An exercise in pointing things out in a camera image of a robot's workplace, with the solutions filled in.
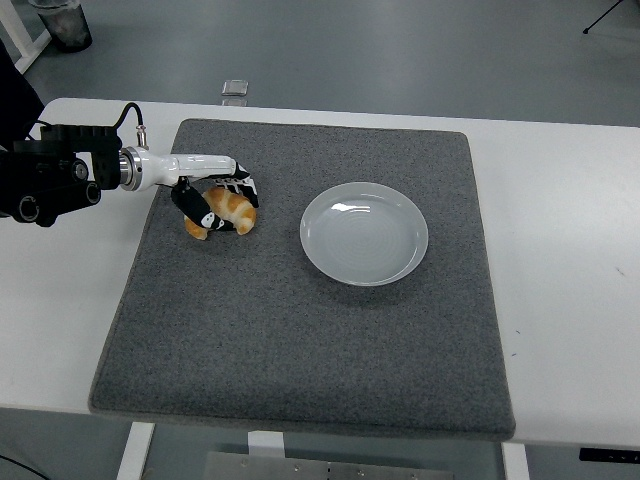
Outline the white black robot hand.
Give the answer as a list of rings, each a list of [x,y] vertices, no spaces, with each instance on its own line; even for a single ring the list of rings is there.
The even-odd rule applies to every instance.
[[[255,182],[250,174],[228,156],[203,154],[175,154],[157,156],[139,150],[141,189],[152,185],[171,188],[171,199],[178,209],[196,226],[211,230],[225,228],[224,220],[216,214],[206,199],[191,185],[191,181],[211,179],[224,191],[237,193],[253,208],[259,206]]]

